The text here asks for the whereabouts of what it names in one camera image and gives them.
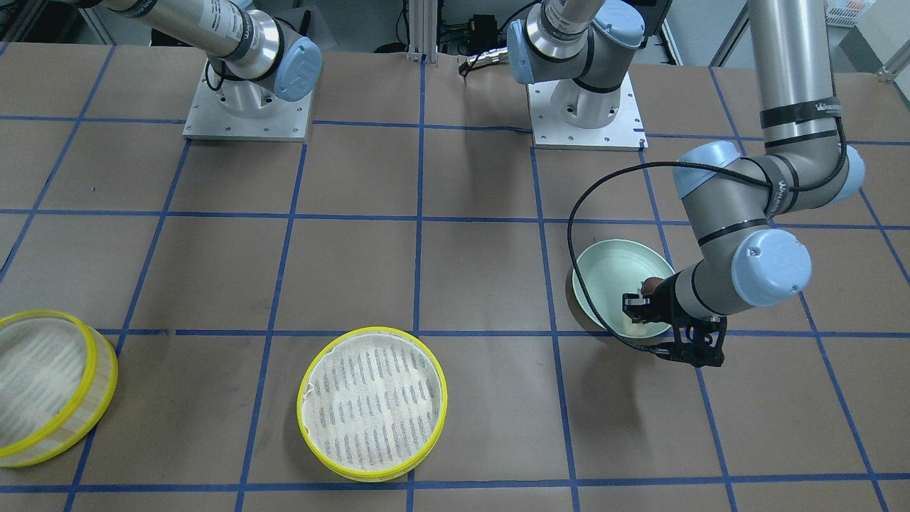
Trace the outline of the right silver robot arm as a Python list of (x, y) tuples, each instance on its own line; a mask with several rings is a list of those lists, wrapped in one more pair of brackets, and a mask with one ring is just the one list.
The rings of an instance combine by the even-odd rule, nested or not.
[(321, 49), (291, 23), (234, 1), (69, 1), (101, 4), (201, 49), (219, 80), (259, 88), (257, 109), (304, 100), (321, 77)]

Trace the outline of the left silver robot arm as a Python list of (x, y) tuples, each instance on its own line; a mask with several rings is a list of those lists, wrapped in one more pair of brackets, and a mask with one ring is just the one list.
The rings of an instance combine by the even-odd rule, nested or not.
[[(614, 307), (634, 323), (690, 325), (779, 304), (809, 282), (808, 250), (774, 229), (778, 215), (855, 194), (865, 163), (845, 141), (823, 1), (749, 1), (765, 152), (699, 146), (673, 162), (674, 183), (702, 259), (647, 279)], [(641, 15), (614, 1), (542, 1), (507, 30), (520, 84), (569, 79), (610, 95), (643, 38)]]

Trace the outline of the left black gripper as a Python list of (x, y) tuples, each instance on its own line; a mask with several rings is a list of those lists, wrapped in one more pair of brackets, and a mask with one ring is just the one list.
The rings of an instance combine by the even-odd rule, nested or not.
[(664, 323), (673, 327), (685, 325), (685, 311), (680, 308), (676, 294), (678, 276), (670, 276), (653, 294), (623, 294), (623, 313), (640, 316), (646, 323)]

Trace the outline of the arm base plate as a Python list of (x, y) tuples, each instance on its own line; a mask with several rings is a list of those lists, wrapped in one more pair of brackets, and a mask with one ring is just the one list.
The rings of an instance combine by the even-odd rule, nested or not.
[(287, 102), (260, 85), (221, 79), (205, 63), (183, 136), (199, 142), (305, 142), (314, 95)]
[(526, 85), (537, 149), (643, 151), (649, 148), (633, 81), (618, 90), (583, 90), (572, 79)]

